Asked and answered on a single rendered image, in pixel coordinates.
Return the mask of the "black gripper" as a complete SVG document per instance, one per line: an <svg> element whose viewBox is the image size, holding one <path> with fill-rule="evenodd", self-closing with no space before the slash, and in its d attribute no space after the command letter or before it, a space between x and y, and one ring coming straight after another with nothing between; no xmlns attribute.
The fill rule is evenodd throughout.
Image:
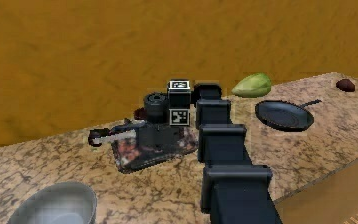
<svg viewBox="0 0 358 224"><path fill-rule="evenodd" d="M165 93L154 92L144 97L144 106L147 112L146 120L130 120L125 118L122 124L116 125L115 130L130 130L139 128L139 145L152 148L154 151L174 151L180 138L180 130L171 127L168 121L168 96ZM135 138L134 130L110 134L107 129L91 130L88 143L91 146L114 141Z"/></svg>

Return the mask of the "dark red round food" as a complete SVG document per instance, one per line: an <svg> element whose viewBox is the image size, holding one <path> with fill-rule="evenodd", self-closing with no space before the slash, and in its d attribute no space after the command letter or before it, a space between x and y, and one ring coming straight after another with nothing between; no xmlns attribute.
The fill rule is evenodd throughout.
<svg viewBox="0 0 358 224"><path fill-rule="evenodd" d="M341 79L336 83L336 87L344 92L354 92L355 84L350 79Z"/></svg>
<svg viewBox="0 0 358 224"><path fill-rule="evenodd" d="M144 107L138 108L133 112L133 116L135 120L146 120L147 112Z"/></svg>

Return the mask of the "grey metal bowl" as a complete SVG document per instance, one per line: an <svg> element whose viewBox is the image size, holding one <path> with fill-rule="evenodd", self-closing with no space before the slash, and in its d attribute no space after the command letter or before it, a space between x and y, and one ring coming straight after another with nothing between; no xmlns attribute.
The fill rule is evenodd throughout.
<svg viewBox="0 0 358 224"><path fill-rule="evenodd" d="M48 186L26 199L7 224L95 224L97 197L81 182Z"/></svg>

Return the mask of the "green lettuce head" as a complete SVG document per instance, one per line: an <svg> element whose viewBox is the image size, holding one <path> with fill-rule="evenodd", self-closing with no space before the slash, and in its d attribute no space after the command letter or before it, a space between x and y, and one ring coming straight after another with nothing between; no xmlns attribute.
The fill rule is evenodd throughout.
<svg viewBox="0 0 358 224"><path fill-rule="evenodd" d="M257 98L267 95L271 88L271 79L265 73L255 73L242 79L231 92L243 98Z"/></svg>

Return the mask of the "black frying pan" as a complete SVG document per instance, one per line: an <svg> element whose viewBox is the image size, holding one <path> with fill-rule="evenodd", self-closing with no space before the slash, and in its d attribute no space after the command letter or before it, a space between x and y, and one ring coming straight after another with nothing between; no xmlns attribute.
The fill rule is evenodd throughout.
<svg viewBox="0 0 358 224"><path fill-rule="evenodd" d="M255 105L255 115L264 125L283 132L303 132L314 123L307 106L321 103L320 99L300 105L283 100L263 100Z"/></svg>

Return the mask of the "brown marble-top counter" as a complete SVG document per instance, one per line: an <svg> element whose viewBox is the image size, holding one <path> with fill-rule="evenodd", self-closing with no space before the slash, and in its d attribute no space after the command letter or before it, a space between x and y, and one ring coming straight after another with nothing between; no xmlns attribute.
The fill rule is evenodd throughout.
<svg viewBox="0 0 358 224"><path fill-rule="evenodd" d="M274 173L271 196L284 224L358 224L358 79L337 89L339 73L272 88L269 96L309 102L314 124L284 133L254 115L255 100L235 97L232 118L248 128L246 147ZM208 224L199 209L202 165L195 155L123 175L109 147L92 148L86 130L0 148L0 224L36 191L77 180L97 193L97 224Z"/></svg>

